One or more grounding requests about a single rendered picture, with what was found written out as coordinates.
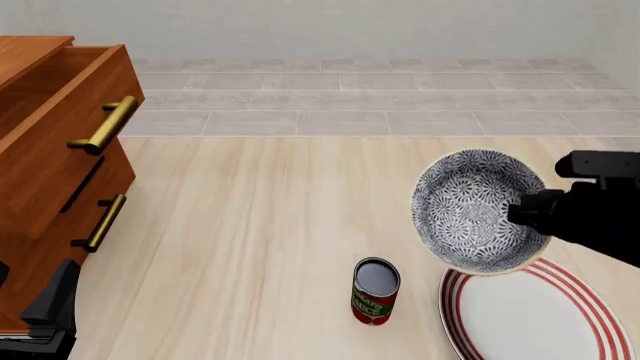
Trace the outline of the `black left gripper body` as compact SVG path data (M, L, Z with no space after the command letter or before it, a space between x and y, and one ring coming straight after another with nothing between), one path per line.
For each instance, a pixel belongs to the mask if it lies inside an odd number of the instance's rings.
M0 360L68 360L77 327L36 327L28 332L0 330Z

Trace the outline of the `black patterned bowl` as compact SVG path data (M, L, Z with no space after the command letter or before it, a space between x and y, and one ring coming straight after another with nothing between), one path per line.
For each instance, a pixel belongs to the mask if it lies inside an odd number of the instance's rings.
M550 237L508 220L508 209L545 184L527 164L492 149L464 149L424 170L412 222L429 251L458 272L493 276L527 266Z

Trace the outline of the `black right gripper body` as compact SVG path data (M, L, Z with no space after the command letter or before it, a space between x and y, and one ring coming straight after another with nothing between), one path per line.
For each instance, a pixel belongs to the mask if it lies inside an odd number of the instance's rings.
M640 179L549 189L547 233L640 269Z

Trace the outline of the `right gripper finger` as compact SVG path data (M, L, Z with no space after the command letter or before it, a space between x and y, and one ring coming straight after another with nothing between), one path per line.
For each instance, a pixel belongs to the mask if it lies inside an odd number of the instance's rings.
M523 194L520 203L508 206L507 220L512 224L530 227L542 235L552 235L553 211L564 194L562 190L549 189L536 194Z

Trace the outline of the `tomato sauce tin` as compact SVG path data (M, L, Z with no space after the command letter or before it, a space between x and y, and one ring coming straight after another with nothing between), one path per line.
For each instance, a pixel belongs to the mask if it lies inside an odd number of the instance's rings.
M367 257L354 267L351 309L354 317L369 326L381 326L391 317L401 278L392 263Z

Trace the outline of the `wooden cabinet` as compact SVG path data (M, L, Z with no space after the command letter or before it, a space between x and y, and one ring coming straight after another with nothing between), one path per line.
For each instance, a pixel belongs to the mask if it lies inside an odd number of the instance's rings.
M77 46L70 36L0 36L0 90L64 47Z

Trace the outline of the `wooden cabinet drawer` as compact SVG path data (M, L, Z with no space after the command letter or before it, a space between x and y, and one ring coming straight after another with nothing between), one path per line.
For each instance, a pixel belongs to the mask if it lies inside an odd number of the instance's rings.
M0 161L0 236L37 239L64 214L86 214L97 200L123 194L135 173L119 140L102 155L64 147Z
M84 263L88 253L70 243L90 236L106 211L98 202L125 194L128 188L128 185L86 188L38 239L0 237L0 261L9 267L7 278L0 286L0 330L22 332L26 329L20 314L44 289L62 260Z
M68 149L106 119L102 104L127 95L144 101L124 45L64 47L0 90L0 161Z

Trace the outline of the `white plate with red rings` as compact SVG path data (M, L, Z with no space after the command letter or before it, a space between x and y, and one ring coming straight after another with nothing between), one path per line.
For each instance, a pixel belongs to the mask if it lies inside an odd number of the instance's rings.
M447 269L438 300L460 360L640 360L599 294L544 258L497 276Z

